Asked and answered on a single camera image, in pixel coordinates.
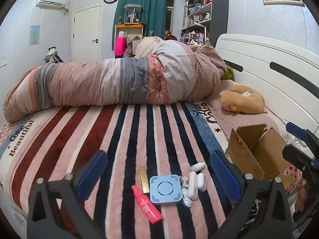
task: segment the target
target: glass box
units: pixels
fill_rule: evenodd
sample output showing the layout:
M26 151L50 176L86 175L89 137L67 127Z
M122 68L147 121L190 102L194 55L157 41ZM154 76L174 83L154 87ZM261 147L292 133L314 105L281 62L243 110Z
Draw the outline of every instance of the glass box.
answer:
M142 9L140 4L126 4L124 9L124 24L140 24Z

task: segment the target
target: window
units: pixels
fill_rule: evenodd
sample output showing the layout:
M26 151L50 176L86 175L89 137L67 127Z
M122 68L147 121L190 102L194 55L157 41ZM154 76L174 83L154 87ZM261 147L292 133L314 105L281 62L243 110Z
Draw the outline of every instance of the window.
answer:
M173 30L174 5L175 0L166 0L165 30L170 32Z

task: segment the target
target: white bed headboard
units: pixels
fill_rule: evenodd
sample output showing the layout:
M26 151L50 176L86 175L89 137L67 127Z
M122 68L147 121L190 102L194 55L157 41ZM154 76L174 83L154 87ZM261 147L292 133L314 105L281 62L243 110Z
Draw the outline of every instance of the white bed headboard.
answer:
M235 82L259 91L280 118L319 136L319 99L269 67L278 63L319 87L319 56L284 41L243 34L222 34L216 50L222 59L243 67L234 71Z

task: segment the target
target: figurine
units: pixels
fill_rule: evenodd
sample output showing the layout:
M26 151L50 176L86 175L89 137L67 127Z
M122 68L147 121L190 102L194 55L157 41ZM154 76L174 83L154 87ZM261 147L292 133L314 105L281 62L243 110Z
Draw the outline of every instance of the figurine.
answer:
M133 20L134 20L135 16L136 16L136 13L135 14L132 13L132 14L128 15L128 17L130 19L130 23L133 23Z

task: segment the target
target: pink spray bottle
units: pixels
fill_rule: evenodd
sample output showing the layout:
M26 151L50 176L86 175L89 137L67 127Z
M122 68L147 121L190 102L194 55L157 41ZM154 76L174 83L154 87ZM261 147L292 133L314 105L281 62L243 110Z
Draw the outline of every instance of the pink spray bottle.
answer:
M134 196L136 197L136 202L147 216L148 220L155 224L163 219L162 214L157 210L151 200L142 193L142 191L136 186L132 186Z

